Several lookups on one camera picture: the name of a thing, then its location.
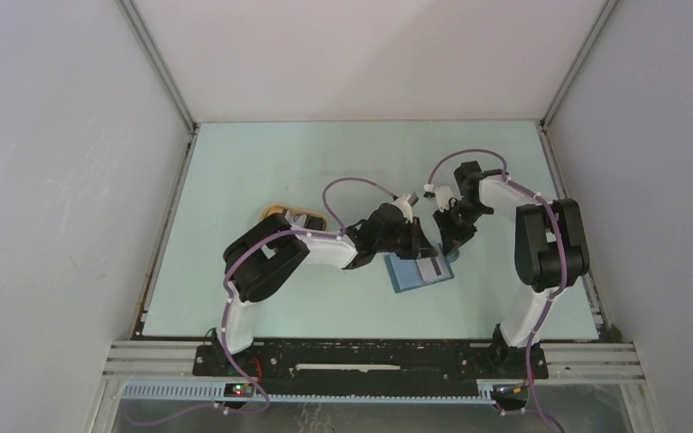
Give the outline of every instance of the white wall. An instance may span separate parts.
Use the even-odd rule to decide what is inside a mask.
[[[0,1],[0,432],[83,428],[186,141],[115,2]]]
[[[604,0],[145,0],[200,122],[536,119]]]
[[[622,1],[551,132],[614,321],[693,431],[693,2]]]

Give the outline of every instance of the blue sponge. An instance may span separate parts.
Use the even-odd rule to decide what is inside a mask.
[[[393,253],[385,256],[386,269],[389,271],[395,293],[452,280],[455,277],[450,263],[457,258],[457,252],[449,260],[442,255],[441,248],[436,249],[437,257],[428,259],[402,260]]]

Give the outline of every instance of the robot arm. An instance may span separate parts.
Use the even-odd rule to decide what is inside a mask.
[[[443,253],[451,254],[473,238],[474,223],[482,215],[497,212],[514,223],[514,266],[522,284],[504,321],[495,329],[494,346],[501,354],[510,348],[523,348],[546,303],[558,297],[550,296],[561,280],[557,242],[550,237],[561,236],[568,285],[588,272],[590,261],[580,208],[572,199],[550,202],[559,222],[559,233],[553,234],[546,208],[535,197],[510,185],[500,170],[482,171],[473,161],[461,164],[454,174],[461,199],[453,196],[450,187],[426,187],[432,192],[426,197],[437,200],[434,219],[442,234]]]
[[[272,214],[227,247],[225,272],[249,250],[256,249],[237,266],[228,282],[232,296],[226,323],[226,345],[231,354],[250,346],[262,302],[270,298],[303,264],[325,264],[356,269],[370,263],[377,253],[396,253],[402,259],[433,257],[437,251],[413,216],[415,194],[404,194],[383,203],[367,219],[344,233],[307,230],[292,226],[280,214]],[[290,235],[270,239],[279,232]]]

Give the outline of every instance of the light blue table surface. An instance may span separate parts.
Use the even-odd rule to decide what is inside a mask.
[[[313,122],[203,124],[152,294],[143,333],[203,336],[218,325],[225,248],[251,228],[272,203],[325,214],[323,187],[360,176],[395,194],[419,196],[445,155],[471,147],[500,152],[523,185],[554,195],[541,143],[531,121]],[[437,185],[454,186],[460,162],[497,168],[489,155],[460,156],[438,172]],[[389,198],[368,185],[345,182],[328,194],[348,225]],[[433,200],[414,212],[427,237],[439,240]],[[328,221],[333,230],[336,223]],[[475,238],[453,263],[456,278],[394,293],[377,256],[364,268],[341,271],[302,266],[265,301],[257,336],[364,338],[489,338],[519,284],[513,265],[513,225],[483,216]],[[543,338],[597,338],[582,283],[555,304]]]

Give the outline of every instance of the white ceiling panel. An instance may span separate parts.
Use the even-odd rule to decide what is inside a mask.
[[[139,0],[199,122],[538,118],[604,0]]]

